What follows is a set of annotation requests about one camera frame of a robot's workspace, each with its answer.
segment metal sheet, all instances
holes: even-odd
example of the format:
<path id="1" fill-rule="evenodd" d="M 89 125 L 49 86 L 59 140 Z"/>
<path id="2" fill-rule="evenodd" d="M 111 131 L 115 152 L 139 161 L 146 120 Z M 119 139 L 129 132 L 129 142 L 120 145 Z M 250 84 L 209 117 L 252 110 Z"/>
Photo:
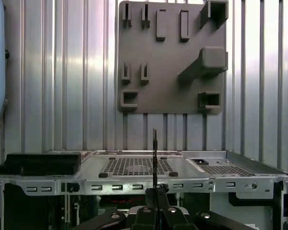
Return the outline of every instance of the metal sheet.
<path id="1" fill-rule="evenodd" d="M 63 0 L 55 1 L 55 12 L 54 12 L 54 149 L 63 149 L 63 61 L 65 62 L 66 54 L 63 46 L 63 38 L 66 38 L 66 29 L 64 29 L 64 5 Z"/>
<path id="2" fill-rule="evenodd" d="M 24 151 L 31 153 L 42 151 L 44 9 L 42 0 L 24 2 Z"/>
<path id="3" fill-rule="evenodd" d="M 281 135 L 278 142 L 278 151 L 281 151 L 281 168 L 288 170 L 288 0 L 283 1 L 282 7 L 282 71 L 281 71 L 281 114 L 278 119 L 280 120 L 281 129 L 278 134 Z"/>
<path id="4" fill-rule="evenodd" d="M 259 159 L 260 1 L 245 1 L 244 154 Z"/>
<path id="5" fill-rule="evenodd" d="M 207 116 L 207 144 L 206 150 L 221 150 L 223 140 L 223 115 Z"/>
<path id="6" fill-rule="evenodd" d="M 44 1 L 43 8 L 43 87 L 42 87 L 42 151 L 54 148 L 54 7 L 52 0 Z"/>
<path id="7" fill-rule="evenodd" d="M 277 165 L 279 0 L 264 2 L 263 162 Z"/>
<path id="8" fill-rule="evenodd" d="M 241 1 L 233 1 L 233 151 L 241 153 Z"/>
<path id="9" fill-rule="evenodd" d="M 84 1 L 67 1 L 66 149 L 83 148 Z"/>
<path id="10" fill-rule="evenodd" d="M 234 57 L 234 2 L 228 1 L 228 19 L 226 21 L 226 51 L 228 53 L 228 70 L 226 72 L 226 117 L 225 117 L 225 135 L 226 143 L 225 148 L 227 150 L 234 150 L 233 134 L 234 134 L 234 123 L 232 122 L 234 116 L 234 68 L 233 68 L 233 57 Z"/>
<path id="11" fill-rule="evenodd" d="M 87 19 L 86 145 L 103 148 L 104 2 L 89 0 Z"/>

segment slot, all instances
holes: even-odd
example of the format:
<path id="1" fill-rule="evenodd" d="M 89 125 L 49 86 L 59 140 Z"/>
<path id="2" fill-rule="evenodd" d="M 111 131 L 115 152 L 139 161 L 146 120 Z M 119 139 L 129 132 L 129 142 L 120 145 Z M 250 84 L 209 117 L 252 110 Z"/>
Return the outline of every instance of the slot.
<path id="1" fill-rule="evenodd" d="M 235 182 L 226 182 L 226 188 L 234 188 L 234 187 L 236 187 Z"/>
<path id="2" fill-rule="evenodd" d="M 209 163 L 204 159 L 192 159 L 192 161 L 194 161 L 198 165 L 209 165 Z"/>
<path id="3" fill-rule="evenodd" d="M 131 6 L 129 3 L 126 3 L 125 6 L 123 7 L 123 12 L 122 12 L 122 17 L 123 17 L 123 26 L 126 28 L 128 25 L 131 27 Z"/>
<path id="4" fill-rule="evenodd" d="M 51 192 L 52 188 L 51 187 L 40 187 L 41 192 Z"/>
<path id="5" fill-rule="evenodd" d="M 65 183 L 61 183 L 61 192 L 65 192 Z"/>
<path id="6" fill-rule="evenodd" d="M 27 187 L 27 192 L 37 192 L 37 187 Z"/>
<path id="7" fill-rule="evenodd" d="M 174 184 L 173 189 L 183 188 L 183 184 Z"/>
<path id="8" fill-rule="evenodd" d="M 198 108 L 204 113 L 221 106 L 221 95 L 218 92 L 200 92 L 198 94 Z"/>
<path id="9" fill-rule="evenodd" d="M 283 217 L 288 217 L 288 194 L 284 194 L 284 200 L 283 200 Z"/>
<path id="10" fill-rule="evenodd" d="M 112 185 L 112 190 L 123 190 L 122 185 Z"/>
<path id="11" fill-rule="evenodd" d="M 149 16 L 149 12 L 148 12 L 148 4 L 144 4 L 144 6 L 142 7 L 142 20 L 141 20 L 141 27 L 149 28 L 150 27 L 150 16 Z"/>
<path id="12" fill-rule="evenodd" d="M 156 41 L 163 42 L 167 36 L 167 11 L 158 10 L 156 13 Z"/>
<path id="13" fill-rule="evenodd" d="M 130 72 L 131 72 L 130 63 L 124 62 L 123 66 L 121 67 L 121 81 L 125 85 L 130 83 Z"/>
<path id="14" fill-rule="evenodd" d="M 225 0 L 208 0 L 200 13 L 201 28 L 208 21 L 212 21 L 216 29 L 220 28 L 228 19 L 228 1 Z"/>
<path id="15" fill-rule="evenodd" d="M 149 82 L 148 64 L 144 62 L 141 64 L 141 84 L 145 85 Z"/>
<path id="16" fill-rule="evenodd" d="M 102 185 L 92 185 L 91 190 L 102 190 Z"/>
<path id="17" fill-rule="evenodd" d="M 124 90 L 120 95 L 121 109 L 126 112 L 132 112 L 137 109 L 137 96 L 138 92 L 135 90 Z"/>
<path id="18" fill-rule="evenodd" d="M 193 184 L 193 188 L 202 188 L 203 184 Z"/>
<path id="19" fill-rule="evenodd" d="M 182 10 L 180 12 L 180 41 L 187 42 L 189 39 L 189 11 Z"/>
<path id="20" fill-rule="evenodd" d="M 142 184 L 133 184 L 132 185 L 132 190 L 142 190 L 143 185 Z"/>

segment mesh vent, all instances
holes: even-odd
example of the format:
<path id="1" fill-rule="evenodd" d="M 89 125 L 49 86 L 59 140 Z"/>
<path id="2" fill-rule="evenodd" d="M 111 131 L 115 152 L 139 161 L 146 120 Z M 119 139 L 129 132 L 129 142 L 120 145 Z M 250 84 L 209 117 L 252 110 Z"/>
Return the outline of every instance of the mesh vent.
<path id="1" fill-rule="evenodd" d="M 253 174 L 236 166 L 201 166 L 210 175 L 214 174 L 238 174 L 239 176 L 253 176 Z"/>
<path id="2" fill-rule="evenodd" d="M 172 172 L 167 160 L 158 159 L 158 175 Z M 103 173 L 112 173 L 113 176 L 152 175 L 153 158 L 118 158 L 109 160 Z"/>

